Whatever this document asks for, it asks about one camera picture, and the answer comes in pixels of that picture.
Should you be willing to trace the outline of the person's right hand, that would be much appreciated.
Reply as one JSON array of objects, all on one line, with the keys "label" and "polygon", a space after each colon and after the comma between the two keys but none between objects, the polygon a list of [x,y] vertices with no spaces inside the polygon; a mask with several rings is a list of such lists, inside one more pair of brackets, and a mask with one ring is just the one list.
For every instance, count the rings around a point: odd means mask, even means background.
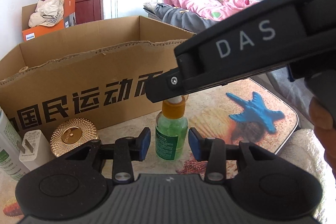
[{"label": "person's right hand", "polygon": [[309,115],[312,124],[314,124],[314,133],[325,149],[325,161],[331,167],[335,176],[336,130],[333,117],[314,97],[310,101]]}]

